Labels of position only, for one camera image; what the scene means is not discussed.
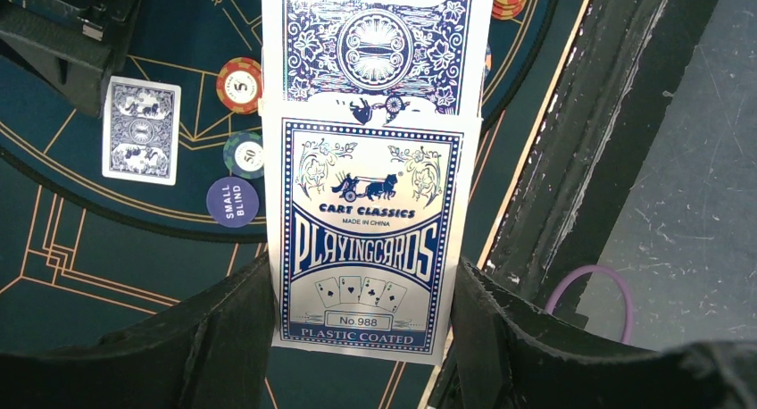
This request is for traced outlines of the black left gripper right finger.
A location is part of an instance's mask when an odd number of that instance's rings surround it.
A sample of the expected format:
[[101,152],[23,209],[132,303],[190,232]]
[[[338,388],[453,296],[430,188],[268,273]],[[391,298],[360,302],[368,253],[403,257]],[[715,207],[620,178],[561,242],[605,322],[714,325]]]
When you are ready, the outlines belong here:
[[662,352],[554,318],[460,262],[453,353],[465,408],[753,408],[756,345],[695,342]]

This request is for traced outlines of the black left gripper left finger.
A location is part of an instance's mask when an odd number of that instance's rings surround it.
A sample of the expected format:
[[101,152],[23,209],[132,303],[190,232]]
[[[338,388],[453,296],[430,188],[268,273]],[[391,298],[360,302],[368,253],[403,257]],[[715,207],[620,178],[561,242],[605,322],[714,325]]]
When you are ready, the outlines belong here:
[[269,258],[93,346],[1,356],[3,408],[257,408],[277,320]]

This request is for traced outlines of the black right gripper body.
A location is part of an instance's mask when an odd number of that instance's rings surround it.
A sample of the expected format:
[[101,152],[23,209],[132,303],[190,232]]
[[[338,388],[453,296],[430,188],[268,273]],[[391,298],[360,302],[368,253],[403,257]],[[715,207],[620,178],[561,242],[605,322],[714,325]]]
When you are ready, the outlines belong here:
[[142,0],[1,0],[1,56],[98,117]]

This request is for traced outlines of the dealt card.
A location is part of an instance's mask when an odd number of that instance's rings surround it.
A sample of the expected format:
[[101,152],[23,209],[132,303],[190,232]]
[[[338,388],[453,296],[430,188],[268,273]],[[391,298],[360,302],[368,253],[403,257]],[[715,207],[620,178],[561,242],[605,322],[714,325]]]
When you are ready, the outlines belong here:
[[173,186],[181,87],[113,76],[103,111],[102,175]]

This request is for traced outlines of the blue small blind button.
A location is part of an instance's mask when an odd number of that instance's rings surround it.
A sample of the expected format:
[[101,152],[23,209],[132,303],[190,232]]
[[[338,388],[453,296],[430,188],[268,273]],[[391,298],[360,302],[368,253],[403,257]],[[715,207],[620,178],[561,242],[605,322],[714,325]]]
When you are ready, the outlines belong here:
[[255,188],[247,180],[233,176],[213,182],[206,192],[205,203],[216,222],[232,229],[251,223],[261,205]]

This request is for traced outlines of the red chip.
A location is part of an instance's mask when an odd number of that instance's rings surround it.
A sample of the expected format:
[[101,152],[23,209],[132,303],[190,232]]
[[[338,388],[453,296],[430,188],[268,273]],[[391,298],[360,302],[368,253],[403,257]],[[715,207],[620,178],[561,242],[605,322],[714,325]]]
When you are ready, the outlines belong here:
[[218,98],[230,111],[238,114],[252,114],[258,110],[262,88],[262,67],[249,57],[227,61],[216,79]]

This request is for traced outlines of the blue playing card deck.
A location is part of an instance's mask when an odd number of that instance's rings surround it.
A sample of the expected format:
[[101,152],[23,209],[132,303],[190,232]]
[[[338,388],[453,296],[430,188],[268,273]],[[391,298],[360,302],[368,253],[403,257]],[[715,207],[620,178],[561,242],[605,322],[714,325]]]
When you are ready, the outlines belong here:
[[262,102],[274,346],[442,362],[480,127]]

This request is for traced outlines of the green chip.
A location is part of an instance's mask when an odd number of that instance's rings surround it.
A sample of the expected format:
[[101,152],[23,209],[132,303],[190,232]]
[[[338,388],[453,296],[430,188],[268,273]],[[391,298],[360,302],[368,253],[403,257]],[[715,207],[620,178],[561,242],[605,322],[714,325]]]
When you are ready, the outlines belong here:
[[243,179],[264,175],[262,137],[253,131],[232,134],[223,147],[223,162],[229,171]]

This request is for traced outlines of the purple white poker chip stack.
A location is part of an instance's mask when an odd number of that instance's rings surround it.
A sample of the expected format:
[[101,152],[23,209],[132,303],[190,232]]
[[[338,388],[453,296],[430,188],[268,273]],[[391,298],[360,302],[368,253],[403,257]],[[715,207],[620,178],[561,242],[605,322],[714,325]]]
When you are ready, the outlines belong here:
[[492,52],[490,45],[487,45],[486,48],[486,56],[485,56],[485,67],[484,67],[484,79],[486,79],[492,69]]

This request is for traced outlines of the card sliding from deck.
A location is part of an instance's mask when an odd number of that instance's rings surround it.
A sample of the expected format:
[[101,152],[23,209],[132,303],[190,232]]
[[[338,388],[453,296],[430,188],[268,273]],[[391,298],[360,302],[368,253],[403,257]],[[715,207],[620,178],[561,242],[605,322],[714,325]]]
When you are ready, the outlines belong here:
[[493,0],[261,0],[264,97],[477,115]]

